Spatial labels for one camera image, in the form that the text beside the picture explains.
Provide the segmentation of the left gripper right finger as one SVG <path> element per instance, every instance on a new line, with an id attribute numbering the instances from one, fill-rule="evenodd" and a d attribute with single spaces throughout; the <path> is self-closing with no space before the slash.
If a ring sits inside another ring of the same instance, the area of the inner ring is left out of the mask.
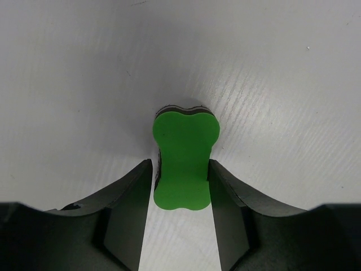
<path id="1" fill-rule="evenodd" d="M 222 270 L 360 269 L 359 204 L 290 206 L 216 160 L 208 181 Z"/>

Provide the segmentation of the green whiteboard eraser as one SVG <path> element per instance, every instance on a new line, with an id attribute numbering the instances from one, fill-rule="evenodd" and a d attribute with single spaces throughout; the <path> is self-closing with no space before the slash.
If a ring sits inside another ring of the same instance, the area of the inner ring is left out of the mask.
<path id="1" fill-rule="evenodd" d="M 153 199 L 164 210 L 199 211 L 210 204 L 208 165 L 220 124 L 206 107 L 160 109 L 152 134 L 159 148 Z"/>

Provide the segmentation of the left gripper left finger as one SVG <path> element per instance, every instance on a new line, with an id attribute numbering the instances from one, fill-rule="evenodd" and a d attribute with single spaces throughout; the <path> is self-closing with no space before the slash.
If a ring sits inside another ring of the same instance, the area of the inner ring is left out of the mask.
<path id="1" fill-rule="evenodd" d="M 65 206 L 1 204 L 2 270 L 138 270 L 152 162 Z"/>

